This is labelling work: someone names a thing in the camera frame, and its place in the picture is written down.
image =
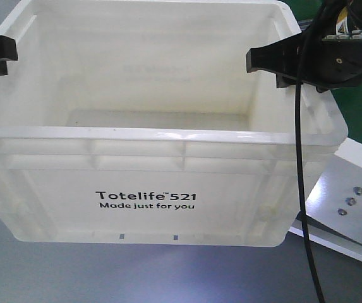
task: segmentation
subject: plastic tote box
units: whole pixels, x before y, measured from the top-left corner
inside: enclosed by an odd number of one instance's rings
[[[0,27],[0,219],[23,241],[275,246],[298,210],[294,88],[245,54],[277,1],[22,0]],[[347,134],[303,90],[306,193]]]

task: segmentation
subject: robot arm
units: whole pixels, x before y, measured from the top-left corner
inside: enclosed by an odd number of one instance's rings
[[[324,92],[362,82],[362,0],[325,0],[303,68],[302,81]],[[248,73],[259,69],[276,74],[277,87],[296,83],[301,48],[308,29],[279,42],[252,48],[246,55]]]

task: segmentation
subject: screw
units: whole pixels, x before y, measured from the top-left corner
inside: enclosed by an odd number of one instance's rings
[[[343,210],[342,208],[338,208],[338,214],[340,216],[346,216],[347,215],[347,211]]]
[[[356,200],[355,198],[346,198],[345,199],[346,204],[348,204],[349,206],[355,205],[356,204]]]
[[[353,188],[353,192],[358,195],[358,196],[361,196],[362,195],[362,187],[359,187],[359,186],[355,186]]]

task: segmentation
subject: black cable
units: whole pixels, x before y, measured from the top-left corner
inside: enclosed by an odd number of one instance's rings
[[[300,117],[300,101],[301,101],[301,77],[303,74],[303,66],[305,62],[305,56],[307,53],[308,45],[310,44],[311,36],[314,31],[315,24],[320,19],[321,14],[325,9],[325,2],[322,3],[320,9],[314,17],[313,23],[305,31],[305,40],[303,47],[299,50],[299,64],[297,69],[297,80],[296,80],[296,94],[294,98],[294,121],[295,121],[295,134],[296,134],[296,158],[297,158],[297,175],[298,175],[298,189],[299,189],[299,201],[300,201],[300,215],[301,215],[301,228],[303,229],[303,239],[306,249],[306,255],[308,265],[311,271],[311,277],[313,279],[314,288],[317,293],[319,303],[325,303],[325,299],[322,293],[322,288],[317,275],[317,269],[314,263],[313,252],[311,250],[310,235],[308,233],[308,222],[306,214],[306,198],[305,198],[305,182],[303,173],[303,155],[301,150],[301,117]]]
[[[358,22],[362,23],[362,19],[354,13],[354,11],[351,9],[351,4],[353,0],[346,0],[346,10],[348,15],[352,18],[352,21],[354,23],[354,26],[359,29],[359,27],[356,25],[355,19],[357,19]]]

